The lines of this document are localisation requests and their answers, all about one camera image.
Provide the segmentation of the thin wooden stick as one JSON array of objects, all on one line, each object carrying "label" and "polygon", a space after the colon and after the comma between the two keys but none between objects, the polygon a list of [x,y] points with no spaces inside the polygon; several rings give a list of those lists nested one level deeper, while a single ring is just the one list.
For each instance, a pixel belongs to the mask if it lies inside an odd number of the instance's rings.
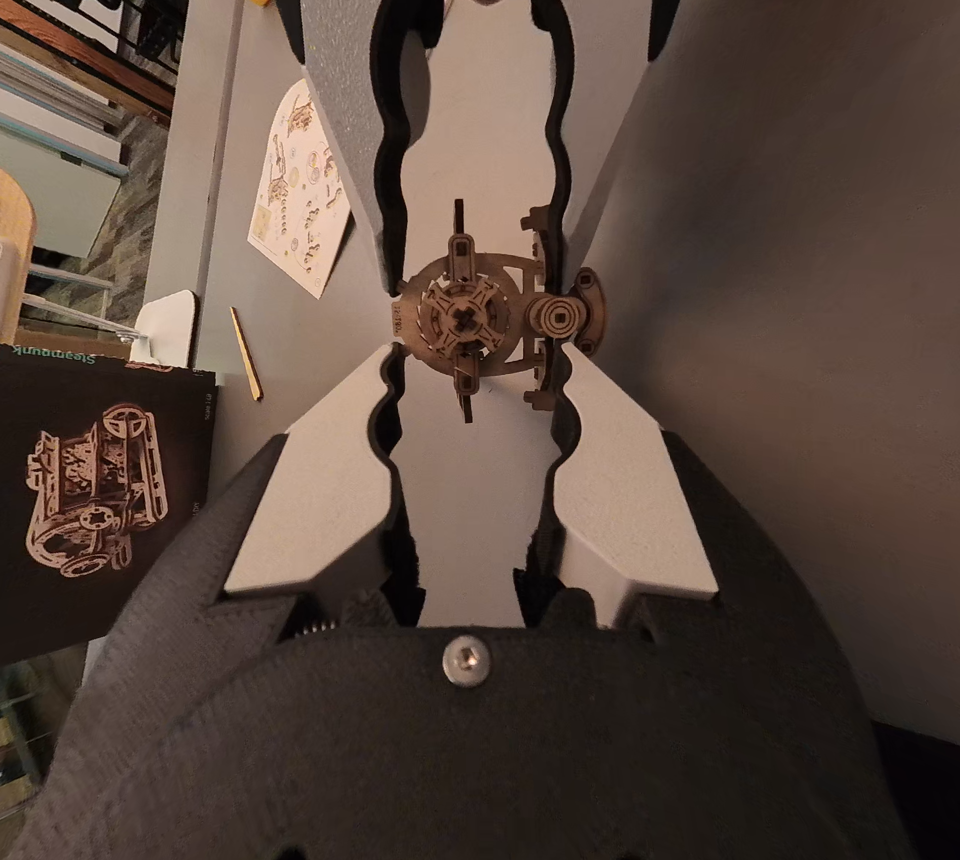
[{"label": "thin wooden stick", "polygon": [[246,381],[249,388],[251,399],[253,400],[253,402],[260,403],[263,401],[263,398],[264,398],[263,387],[259,380],[258,370],[255,365],[246,334],[242,327],[238,311],[234,306],[229,307],[229,315],[230,315],[232,328],[234,331],[234,336],[238,345],[238,350],[241,357],[244,373],[246,375]]}]

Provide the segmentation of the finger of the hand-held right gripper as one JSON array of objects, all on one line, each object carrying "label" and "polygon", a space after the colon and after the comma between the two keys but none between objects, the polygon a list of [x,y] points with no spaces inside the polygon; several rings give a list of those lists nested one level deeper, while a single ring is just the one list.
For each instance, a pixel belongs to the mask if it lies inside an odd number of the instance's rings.
[{"label": "finger of the hand-held right gripper", "polygon": [[555,169],[549,230],[584,254],[598,224],[591,196],[649,64],[653,0],[531,0],[555,76],[545,138]]},{"label": "finger of the hand-held right gripper", "polygon": [[304,71],[384,291],[402,290],[402,164],[429,110],[426,50],[445,0],[300,0]]}]

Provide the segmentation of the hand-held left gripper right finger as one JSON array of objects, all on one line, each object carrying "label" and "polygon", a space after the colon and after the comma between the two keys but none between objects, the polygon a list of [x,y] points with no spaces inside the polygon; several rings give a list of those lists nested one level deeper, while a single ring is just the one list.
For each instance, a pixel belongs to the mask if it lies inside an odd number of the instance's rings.
[{"label": "hand-held left gripper right finger", "polygon": [[513,583],[538,626],[561,590],[583,590],[597,625],[626,623],[643,595],[708,602],[718,581],[661,425],[572,343],[557,349],[549,392],[558,458]]}]

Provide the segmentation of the wooden gear model assembly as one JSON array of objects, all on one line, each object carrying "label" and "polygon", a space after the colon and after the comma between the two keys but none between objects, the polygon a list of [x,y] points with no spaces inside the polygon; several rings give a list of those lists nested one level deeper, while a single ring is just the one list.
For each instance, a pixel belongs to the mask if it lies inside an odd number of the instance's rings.
[{"label": "wooden gear model assembly", "polygon": [[530,257],[479,252],[457,199],[446,254],[401,282],[391,305],[393,335],[417,360],[451,377],[466,423],[482,380],[510,374],[532,372],[534,388],[524,400],[553,411],[558,348],[571,343],[591,358],[604,340],[606,296],[592,268],[581,267],[566,292],[547,289],[554,266],[548,206],[532,207],[520,226],[534,233]]}]

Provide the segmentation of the black model kit box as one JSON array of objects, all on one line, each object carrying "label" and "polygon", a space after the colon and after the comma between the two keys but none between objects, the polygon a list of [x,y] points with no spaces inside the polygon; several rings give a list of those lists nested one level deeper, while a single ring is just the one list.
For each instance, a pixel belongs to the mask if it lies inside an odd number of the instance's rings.
[{"label": "black model kit box", "polygon": [[2,345],[1,662],[102,638],[204,506],[214,374]]}]

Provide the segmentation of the white rounded stand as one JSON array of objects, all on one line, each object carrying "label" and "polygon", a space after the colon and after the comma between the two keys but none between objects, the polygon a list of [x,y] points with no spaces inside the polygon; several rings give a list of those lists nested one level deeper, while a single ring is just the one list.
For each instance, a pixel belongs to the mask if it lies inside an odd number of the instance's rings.
[{"label": "white rounded stand", "polygon": [[190,369],[193,362],[198,297],[179,290],[144,304],[134,330],[128,361],[157,368]]}]

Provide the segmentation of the assembly instruction sheet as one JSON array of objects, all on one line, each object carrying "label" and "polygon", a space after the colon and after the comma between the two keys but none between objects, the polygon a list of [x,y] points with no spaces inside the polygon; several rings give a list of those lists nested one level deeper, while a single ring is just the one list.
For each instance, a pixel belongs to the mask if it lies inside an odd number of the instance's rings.
[{"label": "assembly instruction sheet", "polygon": [[271,121],[246,240],[318,299],[350,217],[311,88],[301,78],[288,89]]}]

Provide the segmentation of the wooden display board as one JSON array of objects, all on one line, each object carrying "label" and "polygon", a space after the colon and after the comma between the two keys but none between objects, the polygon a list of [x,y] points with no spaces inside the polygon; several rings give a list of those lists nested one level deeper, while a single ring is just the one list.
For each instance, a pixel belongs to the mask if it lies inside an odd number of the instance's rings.
[{"label": "wooden display board", "polygon": [[1,344],[14,343],[37,233],[27,194],[1,170]]}]

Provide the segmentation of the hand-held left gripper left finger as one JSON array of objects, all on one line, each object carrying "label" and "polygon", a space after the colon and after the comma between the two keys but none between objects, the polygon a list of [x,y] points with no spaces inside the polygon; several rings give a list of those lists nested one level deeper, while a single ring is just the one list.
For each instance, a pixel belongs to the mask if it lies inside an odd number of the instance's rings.
[{"label": "hand-held left gripper left finger", "polygon": [[399,626],[418,625],[425,590],[392,457],[402,438],[405,358],[401,344],[381,346],[282,435],[226,598],[304,594],[330,623],[371,595]]}]

